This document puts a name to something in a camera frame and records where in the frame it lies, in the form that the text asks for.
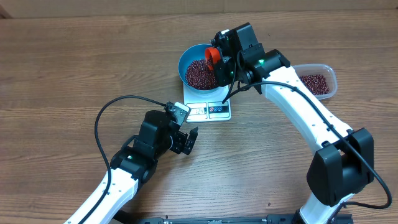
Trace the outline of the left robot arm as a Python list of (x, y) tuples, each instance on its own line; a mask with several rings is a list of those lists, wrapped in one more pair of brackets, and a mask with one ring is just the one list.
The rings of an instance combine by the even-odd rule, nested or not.
[(198, 129), (180, 131), (190, 108), (176, 103), (145, 115), (139, 134), (130, 137), (111, 159), (110, 171), (67, 223), (109, 223), (154, 175), (168, 150), (190, 154)]

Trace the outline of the orange scoop with blue handle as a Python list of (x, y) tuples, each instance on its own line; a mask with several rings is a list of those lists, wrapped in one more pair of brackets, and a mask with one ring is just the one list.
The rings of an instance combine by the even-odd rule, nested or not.
[(221, 53), (216, 47), (205, 49), (205, 59), (210, 70), (214, 71), (217, 63), (221, 60)]

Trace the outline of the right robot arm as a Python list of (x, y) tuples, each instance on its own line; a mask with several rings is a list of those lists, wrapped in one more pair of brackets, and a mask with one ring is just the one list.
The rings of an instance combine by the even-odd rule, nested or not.
[(307, 172), (311, 195), (292, 223), (336, 223), (337, 214), (374, 178), (374, 139), (335, 117), (300, 81), (281, 52), (266, 52), (252, 25), (219, 31), (205, 57), (219, 86), (244, 83), (276, 104), (299, 130), (313, 152)]

